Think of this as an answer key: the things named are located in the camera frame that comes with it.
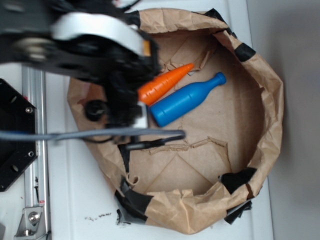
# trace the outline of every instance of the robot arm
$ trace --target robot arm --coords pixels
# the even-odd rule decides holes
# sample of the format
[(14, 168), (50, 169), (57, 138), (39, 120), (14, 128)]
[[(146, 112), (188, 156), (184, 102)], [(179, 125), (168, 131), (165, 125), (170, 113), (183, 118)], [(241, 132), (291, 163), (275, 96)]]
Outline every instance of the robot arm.
[(112, 127), (141, 114), (137, 89), (159, 73), (157, 44), (111, 0), (1, 0), (0, 63), (104, 87)]

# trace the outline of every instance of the black electrical tape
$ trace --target black electrical tape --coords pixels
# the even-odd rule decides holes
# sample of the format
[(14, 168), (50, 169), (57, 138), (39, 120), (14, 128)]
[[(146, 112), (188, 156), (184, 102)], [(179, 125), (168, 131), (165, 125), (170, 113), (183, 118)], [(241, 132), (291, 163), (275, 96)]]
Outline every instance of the black electrical tape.
[(140, 20), (140, 13), (139, 11), (132, 11), (125, 14), (126, 22), (128, 24), (134, 24), (140, 28), (141, 20)]
[(243, 184), (247, 184), (257, 171), (256, 168), (247, 167), (237, 173), (225, 173), (219, 177), (220, 182), (226, 187), (230, 194)]
[(234, 53), (240, 62), (245, 62), (252, 58), (256, 54), (256, 51), (249, 47), (247, 44), (241, 43), (234, 50)]
[[(218, 19), (218, 20), (224, 22), (225, 24), (227, 24), (226, 21), (223, 19), (223, 17), (220, 15), (220, 13), (217, 10), (215, 10), (214, 8), (212, 8), (209, 11), (207, 11), (203, 15), (211, 17), (211, 18), (214, 18), (214, 19)], [(237, 38), (237, 35), (231, 30), (230, 27), (228, 27), (225, 30), (227, 31), (228, 34), (230, 34), (230, 35), (234, 36), (235, 38)]]
[(121, 156), (122, 156), (122, 159), (123, 159), (125, 172), (129, 173), (130, 151), (127, 149), (126, 144), (118, 145), (118, 149), (119, 149)]
[(124, 197), (118, 191), (115, 192), (115, 198), (121, 212), (121, 215), (118, 214), (119, 221), (122, 223), (144, 224), (148, 219), (145, 216), (145, 212), (153, 196), (133, 191), (124, 177), (122, 178), (120, 189)]
[(241, 218), (242, 216), (242, 213), (244, 211), (247, 211), (247, 210), (251, 210), (252, 209), (252, 202), (251, 201), (248, 201), (248, 202), (245, 202), (241, 207), (239, 207), (237, 210), (235, 210), (233, 213), (227, 215), (224, 220), (228, 223), (228, 224), (233, 224), (234, 221), (237, 219), (237, 218)]

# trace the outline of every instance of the orange carrot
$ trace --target orange carrot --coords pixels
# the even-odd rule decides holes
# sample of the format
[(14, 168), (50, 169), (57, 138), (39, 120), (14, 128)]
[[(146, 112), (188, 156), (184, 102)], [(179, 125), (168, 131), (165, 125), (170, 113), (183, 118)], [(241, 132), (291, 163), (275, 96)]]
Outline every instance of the orange carrot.
[(193, 63), (183, 65), (174, 70), (157, 76), (138, 89), (139, 100), (147, 105), (154, 104), (177, 84), (192, 68)]

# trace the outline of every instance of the screw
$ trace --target screw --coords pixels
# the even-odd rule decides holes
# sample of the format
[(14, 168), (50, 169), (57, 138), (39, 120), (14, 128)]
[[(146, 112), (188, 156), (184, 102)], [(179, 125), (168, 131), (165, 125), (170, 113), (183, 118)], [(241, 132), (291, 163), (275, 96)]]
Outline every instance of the screw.
[(27, 114), (32, 114), (32, 113), (34, 112), (34, 110), (33, 110), (32, 107), (27, 107), (27, 108), (25, 109), (25, 112), (26, 112)]
[(23, 235), (24, 236), (30, 236), (33, 235), (34, 233), (30, 230), (30, 229), (26, 229), (23, 231)]
[(40, 221), (40, 215), (33, 211), (29, 214), (29, 221), (32, 223), (32, 224), (36, 224)]
[(47, 59), (46, 50), (42, 46), (30, 45), (25, 48), (25, 52), (33, 62), (44, 62)]

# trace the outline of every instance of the blue plastic bottle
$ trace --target blue plastic bottle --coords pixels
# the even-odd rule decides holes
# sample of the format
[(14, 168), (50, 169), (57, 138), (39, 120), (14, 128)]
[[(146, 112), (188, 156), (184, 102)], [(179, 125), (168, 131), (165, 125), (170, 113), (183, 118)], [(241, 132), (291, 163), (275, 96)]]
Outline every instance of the blue plastic bottle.
[(225, 75), (218, 72), (208, 81), (190, 83), (175, 91), (152, 105), (150, 111), (158, 125), (164, 127), (199, 106), (213, 88), (226, 82)]

